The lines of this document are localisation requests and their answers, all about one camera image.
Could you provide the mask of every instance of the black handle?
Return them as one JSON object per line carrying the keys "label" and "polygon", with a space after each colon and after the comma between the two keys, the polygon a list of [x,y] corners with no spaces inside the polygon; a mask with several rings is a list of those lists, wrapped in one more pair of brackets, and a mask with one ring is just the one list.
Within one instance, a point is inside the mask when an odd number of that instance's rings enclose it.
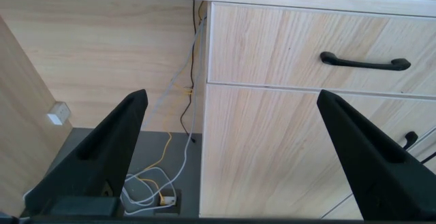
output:
{"label": "black handle", "polygon": [[411,146],[415,144],[415,142],[418,140],[418,135],[415,133],[415,131],[410,131],[406,134],[406,145],[403,147],[404,150],[409,149]]}
{"label": "black handle", "polygon": [[329,65],[338,65],[343,67],[363,67],[372,69],[403,71],[411,66],[410,62],[404,58],[391,60],[392,64],[374,64],[374,63],[360,63],[357,61],[347,61],[339,59],[331,52],[323,52],[320,55],[321,61]]}

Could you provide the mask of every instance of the drawer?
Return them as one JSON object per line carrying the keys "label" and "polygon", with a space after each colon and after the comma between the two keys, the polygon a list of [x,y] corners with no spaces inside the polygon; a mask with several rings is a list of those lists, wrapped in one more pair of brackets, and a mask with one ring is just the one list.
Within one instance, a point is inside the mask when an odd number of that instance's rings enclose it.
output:
{"label": "drawer", "polygon": [[[419,139],[415,143],[415,146],[410,148],[409,152],[419,161],[425,160],[427,157],[436,152],[436,128],[432,129],[428,135],[424,135],[421,139]],[[436,174],[436,158],[427,161],[424,165]],[[347,197],[341,204],[332,209],[324,218],[336,220],[363,220],[356,199],[353,195]]]}
{"label": "drawer", "polygon": [[[338,94],[397,142],[436,124],[435,101]],[[320,218],[351,193],[317,96],[207,85],[202,217]]]}
{"label": "drawer", "polygon": [[[436,20],[213,3],[209,82],[436,95]],[[403,71],[341,67],[340,59]]]}

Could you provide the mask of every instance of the wooden desk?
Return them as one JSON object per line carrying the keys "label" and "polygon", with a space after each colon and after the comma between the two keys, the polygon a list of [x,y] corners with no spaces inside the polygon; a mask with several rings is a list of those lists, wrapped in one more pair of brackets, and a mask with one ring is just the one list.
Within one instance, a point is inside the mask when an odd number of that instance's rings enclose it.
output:
{"label": "wooden desk", "polygon": [[[435,150],[436,0],[205,1],[201,217],[361,218],[316,108],[321,89],[400,144],[415,131],[417,158]],[[96,126],[134,90],[154,106],[187,58],[192,0],[0,0],[0,16],[0,208],[18,215],[72,127]],[[411,67],[331,66],[323,51]],[[189,72],[177,83],[189,86]],[[72,111],[62,127],[46,118],[55,101]],[[186,102],[171,90],[146,130],[168,117],[182,132]]]}

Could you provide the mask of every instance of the black cable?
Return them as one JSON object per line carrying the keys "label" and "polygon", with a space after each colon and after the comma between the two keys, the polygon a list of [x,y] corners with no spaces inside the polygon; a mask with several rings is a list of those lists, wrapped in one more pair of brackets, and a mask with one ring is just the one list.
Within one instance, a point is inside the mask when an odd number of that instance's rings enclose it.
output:
{"label": "black cable", "polygon": [[432,158],[434,158],[436,156],[436,152],[434,152],[432,155],[428,156],[426,159],[424,159],[421,163],[425,164],[428,161],[430,161]]}
{"label": "black cable", "polygon": [[[193,0],[192,1],[192,21],[193,21],[193,34],[194,34],[194,36],[197,34],[196,13],[195,12],[196,12],[196,1]],[[192,62],[191,62],[191,91],[193,90],[193,86],[194,86],[193,77],[192,77],[193,74],[192,73],[193,73],[193,54],[194,54],[195,47],[196,47],[196,43],[194,42],[194,44],[192,46],[192,54],[191,54],[191,56],[192,56]],[[186,114],[186,111],[188,111],[189,107],[191,106],[191,103],[192,103],[192,94],[191,93],[192,92],[190,92],[189,95],[188,95],[188,97],[189,97],[188,106],[185,108],[185,111],[183,111],[182,115],[180,116],[180,124],[182,125],[183,130],[185,130],[185,133],[186,133],[186,135],[188,137],[189,137],[189,133],[188,133],[188,130],[186,130],[185,125],[183,124],[183,116]],[[191,141],[193,143],[196,143],[196,141],[193,138],[191,138]]]}

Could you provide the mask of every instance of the floor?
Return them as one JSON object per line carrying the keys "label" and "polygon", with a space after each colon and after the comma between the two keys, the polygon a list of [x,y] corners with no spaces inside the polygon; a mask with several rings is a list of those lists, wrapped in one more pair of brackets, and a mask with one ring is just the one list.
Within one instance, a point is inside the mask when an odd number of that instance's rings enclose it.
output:
{"label": "floor", "polygon": [[[65,141],[59,154],[54,159],[49,171],[55,167],[62,159],[75,148],[89,133],[91,129],[74,128],[68,139]],[[181,175],[174,181],[174,187],[181,190],[181,214],[180,217],[198,217],[200,202],[200,164],[202,150],[201,134],[193,134],[196,143],[190,142],[187,150],[187,162]],[[164,132],[141,132],[136,143],[134,155],[132,157],[129,173],[136,173],[145,167],[158,161],[168,140],[168,134]],[[183,163],[183,151],[187,142],[187,136],[184,133],[173,133],[172,141],[167,148],[165,158],[158,165],[168,177],[172,179]],[[167,180],[159,171],[150,171],[142,175],[145,178],[151,178],[159,186],[167,183]],[[139,182],[131,181],[126,187],[131,191],[132,199],[144,199],[150,196],[149,190]],[[125,203],[125,209],[129,212],[139,209],[130,203]],[[152,210],[139,212],[135,216],[144,217],[153,215]]]}

